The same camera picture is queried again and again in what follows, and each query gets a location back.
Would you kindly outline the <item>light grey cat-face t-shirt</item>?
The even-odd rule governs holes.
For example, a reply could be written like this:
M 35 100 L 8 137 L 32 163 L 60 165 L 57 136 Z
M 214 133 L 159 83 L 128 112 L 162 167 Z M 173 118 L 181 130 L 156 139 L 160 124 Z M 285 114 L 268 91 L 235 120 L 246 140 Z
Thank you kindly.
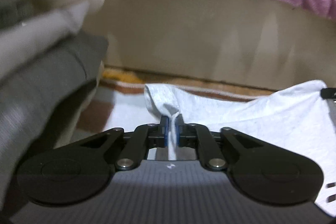
M 247 135 L 314 160 L 324 174 L 315 203 L 335 216 L 328 201 L 335 182 L 335 102 L 325 100 L 320 80 L 301 83 L 249 102 L 220 101 L 196 96 L 173 85 L 148 84 L 146 107 L 155 116 L 205 125 L 211 131 L 231 127 Z

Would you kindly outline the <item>checkered pastel floor rug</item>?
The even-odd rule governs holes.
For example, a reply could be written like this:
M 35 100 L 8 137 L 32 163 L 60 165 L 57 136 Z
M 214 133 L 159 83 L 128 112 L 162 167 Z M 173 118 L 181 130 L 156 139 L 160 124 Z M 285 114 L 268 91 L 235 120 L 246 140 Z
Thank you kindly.
M 126 131 L 132 131 L 142 123 L 156 122 L 157 118 L 146 110 L 143 97 L 145 84 L 171 84 L 192 94 L 226 101 L 246 101 L 272 94 L 271 90 L 262 88 L 129 69 L 104 68 L 96 94 L 81 113 L 71 143 L 112 127 L 123 127 Z M 77 96 L 83 99 L 84 91 L 79 91 L 63 101 L 60 113 L 55 114 L 64 122 L 61 129 L 70 121 L 70 114 L 75 112 L 75 106 L 79 105 Z

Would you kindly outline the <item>off-white bottom folded garment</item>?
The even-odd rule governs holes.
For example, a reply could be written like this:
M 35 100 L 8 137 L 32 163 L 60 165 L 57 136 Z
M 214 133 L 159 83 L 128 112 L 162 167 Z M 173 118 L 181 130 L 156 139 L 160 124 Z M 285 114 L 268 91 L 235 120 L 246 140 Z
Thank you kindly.
M 79 99 L 79 105 L 75 106 L 75 112 L 73 114 L 70 114 L 70 121 L 66 122 L 64 129 L 60 130 L 60 136 L 57 137 L 53 148 L 59 148 L 71 142 L 72 135 L 74 134 L 81 113 L 89 106 L 89 104 L 93 100 L 94 95 L 96 94 L 97 87 L 102 77 L 103 71 L 104 63 L 101 61 L 98 68 L 96 80 L 93 82 L 93 87 L 88 88 L 88 91 L 84 92 L 83 99 L 80 99 L 79 96 L 76 97 L 76 99 Z

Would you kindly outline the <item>beige bed base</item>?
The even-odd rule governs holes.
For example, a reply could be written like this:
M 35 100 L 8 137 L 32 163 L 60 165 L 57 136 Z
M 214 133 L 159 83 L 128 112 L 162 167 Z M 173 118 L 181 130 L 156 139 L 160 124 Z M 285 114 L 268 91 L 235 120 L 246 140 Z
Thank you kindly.
M 84 30 L 107 65 L 283 89 L 335 85 L 335 22 L 272 0 L 105 0 Z

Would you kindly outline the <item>grey fleece folded garment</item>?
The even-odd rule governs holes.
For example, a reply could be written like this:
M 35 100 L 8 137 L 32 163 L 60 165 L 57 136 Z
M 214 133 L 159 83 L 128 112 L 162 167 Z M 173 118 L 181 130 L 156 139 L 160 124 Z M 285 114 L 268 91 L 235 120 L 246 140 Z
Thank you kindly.
M 79 32 L 29 62 L 1 84 L 1 200 L 15 166 L 42 133 L 54 108 L 95 79 L 108 41 Z

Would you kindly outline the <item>white folded garment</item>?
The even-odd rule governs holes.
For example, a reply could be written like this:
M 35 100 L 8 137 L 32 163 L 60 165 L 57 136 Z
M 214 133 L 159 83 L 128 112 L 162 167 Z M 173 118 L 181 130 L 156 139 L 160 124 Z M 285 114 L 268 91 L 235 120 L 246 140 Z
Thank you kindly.
M 59 40 L 79 32 L 89 10 L 87 1 L 55 9 L 1 31 L 1 79 Z

